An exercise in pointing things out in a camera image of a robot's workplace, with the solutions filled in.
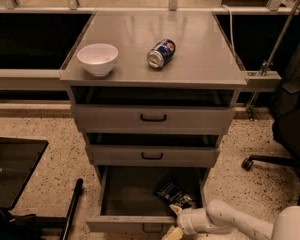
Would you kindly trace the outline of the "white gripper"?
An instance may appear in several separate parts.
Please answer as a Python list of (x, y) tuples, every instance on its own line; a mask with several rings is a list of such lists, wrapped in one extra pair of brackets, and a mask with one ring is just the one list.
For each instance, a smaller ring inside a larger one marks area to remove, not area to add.
[(174, 204), (170, 204), (169, 207), (177, 215), (178, 227), (172, 226), (162, 237), (162, 240), (181, 240), (183, 232), (186, 235), (193, 235), (207, 230), (210, 219), (205, 208), (182, 209)]

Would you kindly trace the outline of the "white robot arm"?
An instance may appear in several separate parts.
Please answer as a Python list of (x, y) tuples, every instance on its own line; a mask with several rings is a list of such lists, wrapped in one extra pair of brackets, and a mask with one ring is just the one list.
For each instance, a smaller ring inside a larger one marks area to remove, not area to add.
[(214, 199), (204, 208), (171, 205), (177, 216), (162, 240), (181, 240), (184, 235), (208, 233), (225, 235), (237, 229), (250, 240), (300, 240), (300, 206), (283, 209), (273, 224), (240, 212), (226, 202)]

